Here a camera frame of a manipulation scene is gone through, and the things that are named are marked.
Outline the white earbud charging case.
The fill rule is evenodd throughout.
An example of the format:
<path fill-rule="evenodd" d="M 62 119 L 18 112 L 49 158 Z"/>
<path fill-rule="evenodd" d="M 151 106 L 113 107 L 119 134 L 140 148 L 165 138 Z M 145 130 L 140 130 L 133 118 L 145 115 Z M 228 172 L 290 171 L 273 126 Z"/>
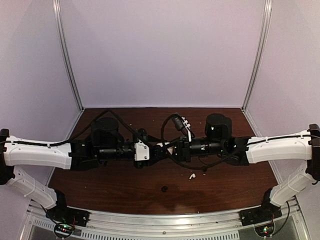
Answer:
<path fill-rule="evenodd" d="M 174 152 L 174 147 L 168 141 L 165 141 L 164 144 L 162 142 L 158 142 L 156 145 L 159 146 L 164 153 L 169 153 L 172 155 Z"/>

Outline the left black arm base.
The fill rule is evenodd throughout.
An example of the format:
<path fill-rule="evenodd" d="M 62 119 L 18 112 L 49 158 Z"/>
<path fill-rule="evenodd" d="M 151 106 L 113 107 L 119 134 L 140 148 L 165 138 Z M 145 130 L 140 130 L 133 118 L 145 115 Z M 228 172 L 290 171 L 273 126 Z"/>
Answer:
<path fill-rule="evenodd" d="M 55 206 L 46 209 L 47 217 L 54 221 L 86 227 L 90 213 L 86 210 L 68 207 L 65 195 L 59 190 L 55 190 L 54 193 L 56 196 Z"/>

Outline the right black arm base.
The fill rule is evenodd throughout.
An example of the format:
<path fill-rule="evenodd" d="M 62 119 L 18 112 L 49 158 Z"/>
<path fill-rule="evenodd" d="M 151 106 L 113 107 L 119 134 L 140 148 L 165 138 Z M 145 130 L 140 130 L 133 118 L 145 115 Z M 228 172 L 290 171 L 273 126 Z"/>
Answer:
<path fill-rule="evenodd" d="M 271 188 L 263 195 L 261 205 L 258 207 L 241 210 L 239 217 L 242 226 L 255 225 L 272 221 L 282 216 L 281 207 L 271 203 Z"/>

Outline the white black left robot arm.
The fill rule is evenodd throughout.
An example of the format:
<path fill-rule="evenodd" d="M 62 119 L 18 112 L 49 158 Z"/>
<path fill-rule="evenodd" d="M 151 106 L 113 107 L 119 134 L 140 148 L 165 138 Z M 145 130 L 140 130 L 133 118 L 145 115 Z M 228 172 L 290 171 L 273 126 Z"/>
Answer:
<path fill-rule="evenodd" d="M 30 142 L 0 131 L 0 183 L 10 185 L 25 197 L 38 202 L 61 222 L 72 218 L 65 195 L 39 183 L 19 165 L 49 166 L 71 171 L 87 171 L 107 161 L 134 160 L 137 165 L 153 165 L 163 157 L 159 139 L 144 130 L 134 132 L 133 141 L 119 133 L 119 122 L 112 117 L 94 120 L 84 140 Z"/>

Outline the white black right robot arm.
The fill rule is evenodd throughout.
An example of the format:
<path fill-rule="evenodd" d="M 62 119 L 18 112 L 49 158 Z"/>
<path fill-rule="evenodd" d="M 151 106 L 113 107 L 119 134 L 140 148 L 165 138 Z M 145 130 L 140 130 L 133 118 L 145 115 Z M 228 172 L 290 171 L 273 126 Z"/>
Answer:
<path fill-rule="evenodd" d="M 307 130 L 289 135 L 233 137 L 232 120 L 223 114 L 213 113 L 206 117 L 205 137 L 194 138 L 189 122 L 174 113 L 162 124 L 161 137 L 168 121 L 173 121 L 180 131 L 187 130 L 187 135 L 177 140 L 161 140 L 166 155 L 181 166 L 191 157 L 209 155 L 220 155 L 221 162 L 234 166 L 268 161 L 303 161 L 284 182 L 265 192 L 261 206 L 256 210 L 256 216 L 261 221 L 268 220 L 291 197 L 320 180 L 320 127 L 317 124 L 310 124 Z"/>

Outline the white earbud on table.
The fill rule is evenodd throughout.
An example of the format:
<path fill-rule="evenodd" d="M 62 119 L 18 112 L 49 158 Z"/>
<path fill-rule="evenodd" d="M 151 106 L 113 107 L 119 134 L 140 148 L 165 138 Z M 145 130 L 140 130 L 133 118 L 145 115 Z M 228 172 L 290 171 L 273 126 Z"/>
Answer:
<path fill-rule="evenodd" d="M 196 177 L 197 177 L 196 174 L 195 174 L 195 173 L 192 173 L 192 174 L 189 176 L 188 180 L 190 181 L 190 180 L 192 180 L 192 179 L 195 179 Z"/>

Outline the right circuit board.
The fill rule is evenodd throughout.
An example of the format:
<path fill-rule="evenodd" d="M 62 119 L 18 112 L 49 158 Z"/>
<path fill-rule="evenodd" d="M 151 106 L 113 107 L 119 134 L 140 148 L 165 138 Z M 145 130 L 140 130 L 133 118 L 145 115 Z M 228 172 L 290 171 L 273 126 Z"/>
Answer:
<path fill-rule="evenodd" d="M 273 223 L 262 224 L 254 227 L 255 233 L 261 238 L 268 238 L 274 234 L 275 225 Z"/>

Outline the circuit board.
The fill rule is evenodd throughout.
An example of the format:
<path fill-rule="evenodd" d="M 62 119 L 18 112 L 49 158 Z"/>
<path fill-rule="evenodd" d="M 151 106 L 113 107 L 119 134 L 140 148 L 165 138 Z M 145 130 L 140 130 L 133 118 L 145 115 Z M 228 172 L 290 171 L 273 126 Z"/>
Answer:
<path fill-rule="evenodd" d="M 262 224 L 254 227 L 255 233 L 261 238 L 268 238 L 274 234 L 275 225 L 273 223 Z"/>
<path fill-rule="evenodd" d="M 68 238 L 70 237 L 75 230 L 75 227 L 67 224 L 67 223 L 57 223 L 54 228 L 53 232 L 58 238 Z"/>

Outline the left circuit board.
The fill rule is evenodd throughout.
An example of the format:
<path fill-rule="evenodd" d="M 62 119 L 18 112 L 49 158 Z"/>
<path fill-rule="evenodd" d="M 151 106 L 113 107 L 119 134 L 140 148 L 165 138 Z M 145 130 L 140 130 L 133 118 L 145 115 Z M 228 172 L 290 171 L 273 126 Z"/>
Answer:
<path fill-rule="evenodd" d="M 54 228 L 53 232 L 58 238 L 68 238 L 70 237 L 75 230 L 75 227 L 67 224 L 67 223 L 57 223 Z"/>

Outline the aluminium front rail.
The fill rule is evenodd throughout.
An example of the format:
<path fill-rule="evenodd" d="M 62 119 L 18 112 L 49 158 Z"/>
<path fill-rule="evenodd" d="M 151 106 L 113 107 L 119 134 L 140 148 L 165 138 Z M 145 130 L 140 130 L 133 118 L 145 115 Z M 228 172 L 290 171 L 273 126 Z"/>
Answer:
<path fill-rule="evenodd" d="M 295 198 L 274 220 L 243 225 L 240 210 L 210 213 L 145 215 L 89 211 L 85 226 L 75 226 L 68 240 L 308 240 Z M 262 231 L 271 227 L 275 235 Z"/>

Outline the right aluminium frame post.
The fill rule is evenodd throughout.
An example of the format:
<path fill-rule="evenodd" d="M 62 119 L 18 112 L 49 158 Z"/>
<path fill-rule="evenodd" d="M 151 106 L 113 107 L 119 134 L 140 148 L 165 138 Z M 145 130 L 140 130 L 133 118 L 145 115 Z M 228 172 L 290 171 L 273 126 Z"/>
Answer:
<path fill-rule="evenodd" d="M 241 110 L 243 112 L 246 112 L 246 110 L 249 106 L 249 102 L 252 97 L 255 83 L 256 83 L 256 80 L 257 80 L 257 77 L 259 74 L 259 69 L 261 66 L 263 53 L 264 53 L 264 49 L 265 49 L 268 34 L 269 34 L 270 23 L 271 23 L 271 18 L 272 18 L 272 11 L 273 11 L 273 1 L 272 0 L 265 0 L 256 55 L 255 55 L 253 68 L 252 68 L 250 79 L 249 79 L 248 88 L 247 88 L 245 98 L 244 98 L 244 101 L 243 101 L 243 104 L 241 107 Z"/>

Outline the aluminium frame post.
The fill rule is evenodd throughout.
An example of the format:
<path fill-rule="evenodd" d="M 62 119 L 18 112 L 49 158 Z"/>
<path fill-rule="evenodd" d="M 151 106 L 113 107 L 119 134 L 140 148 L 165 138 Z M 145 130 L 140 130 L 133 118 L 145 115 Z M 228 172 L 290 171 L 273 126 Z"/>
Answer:
<path fill-rule="evenodd" d="M 246 112 L 246 110 L 249 106 L 249 102 L 252 97 L 255 83 L 256 83 L 256 80 L 257 80 L 257 77 L 259 74 L 259 69 L 261 66 L 263 53 L 264 53 L 264 49 L 265 49 L 268 34 L 269 34 L 270 23 L 271 23 L 271 18 L 272 18 L 272 11 L 273 11 L 273 1 L 272 0 L 265 0 L 256 55 L 255 55 L 253 68 L 252 68 L 250 79 L 249 79 L 248 88 L 247 88 L 245 98 L 244 98 L 244 101 L 243 101 L 243 104 L 241 107 L 241 110 L 243 112 Z"/>
<path fill-rule="evenodd" d="M 71 92 L 73 94 L 77 109 L 80 112 L 82 112 L 84 110 L 84 107 L 83 107 L 80 93 L 77 87 L 77 83 L 75 80 L 72 63 L 71 63 L 71 59 L 68 51 L 67 40 L 66 40 L 64 24 L 63 24 L 63 17 L 61 12 L 61 1 L 52 0 L 52 6 L 53 6 L 53 14 L 54 14 L 55 22 L 57 26 L 57 33 L 58 33 L 58 38 L 60 42 L 60 48 L 62 52 L 62 59 L 64 62 L 67 78 L 71 87 Z"/>

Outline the left aluminium frame post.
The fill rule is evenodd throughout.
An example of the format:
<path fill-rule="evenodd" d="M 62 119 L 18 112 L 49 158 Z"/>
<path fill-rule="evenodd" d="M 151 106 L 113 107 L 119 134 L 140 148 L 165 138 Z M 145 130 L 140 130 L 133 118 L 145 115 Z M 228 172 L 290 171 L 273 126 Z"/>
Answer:
<path fill-rule="evenodd" d="M 55 22 L 57 26 L 57 33 L 58 33 L 58 38 L 60 42 L 60 48 L 62 52 L 62 59 L 64 62 L 67 78 L 71 87 L 71 92 L 73 94 L 77 109 L 80 112 L 82 112 L 84 110 L 84 107 L 83 107 L 80 93 L 77 87 L 77 83 L 75 80 L 72 63 L 71 63 L 71 59 L 68 51 L 67 40 L 66 40 L 64 24 L 63 24 L 63 17 L 61 12 L 61 1 L 52 0 L 52 6 L 53 6 L 53 14 L 54 14 Z"/>

